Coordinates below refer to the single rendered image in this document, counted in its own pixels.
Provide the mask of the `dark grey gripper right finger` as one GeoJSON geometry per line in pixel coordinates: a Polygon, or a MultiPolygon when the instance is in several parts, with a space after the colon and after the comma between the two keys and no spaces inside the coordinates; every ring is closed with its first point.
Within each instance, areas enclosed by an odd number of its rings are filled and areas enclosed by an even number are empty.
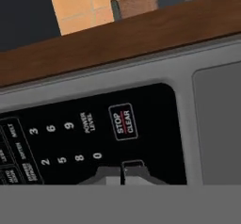
{"type": "Polygon", "coordinates": [[[143,168],[129,168],[127,171],[121,168],[122,185],[167,185],[166,182],[153,177],[146,166],[143,168]]]}

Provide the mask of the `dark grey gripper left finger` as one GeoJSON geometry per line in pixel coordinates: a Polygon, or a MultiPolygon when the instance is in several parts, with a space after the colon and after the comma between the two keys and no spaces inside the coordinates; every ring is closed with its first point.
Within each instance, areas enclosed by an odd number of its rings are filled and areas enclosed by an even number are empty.
{"type": "Polygon", "coordinates": [[[121,184],[121,170],[116,167],[98,167],[96,174],[81,185],[120,185],[121,184]]]}

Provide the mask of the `grey microwave with black panel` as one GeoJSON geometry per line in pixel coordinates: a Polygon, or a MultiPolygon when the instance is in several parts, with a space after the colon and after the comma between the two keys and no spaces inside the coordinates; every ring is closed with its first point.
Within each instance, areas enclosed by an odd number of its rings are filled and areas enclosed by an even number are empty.
{"type": "Polygon", "coordinates": [[[0,89],[0,185],[141,159],[167,185],[241,185],[241,35],[0,89]]]}

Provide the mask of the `brown wooden chair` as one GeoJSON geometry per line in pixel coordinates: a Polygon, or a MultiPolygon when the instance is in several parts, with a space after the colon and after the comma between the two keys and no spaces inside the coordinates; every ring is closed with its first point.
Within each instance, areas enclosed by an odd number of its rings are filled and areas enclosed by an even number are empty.
{"type": "Polygon", "coordinates": [[[158,9],[158,0],[110,0],[114,21],[158,9]]]}

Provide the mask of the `dark grey cupboard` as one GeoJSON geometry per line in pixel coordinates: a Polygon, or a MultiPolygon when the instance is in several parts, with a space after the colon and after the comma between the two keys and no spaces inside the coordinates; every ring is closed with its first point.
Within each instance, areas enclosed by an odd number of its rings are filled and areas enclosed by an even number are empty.
{"type": "Polygon", "coordinates": [[[0,0],[0,52],[59,36],[52,0],[0,0]]]}

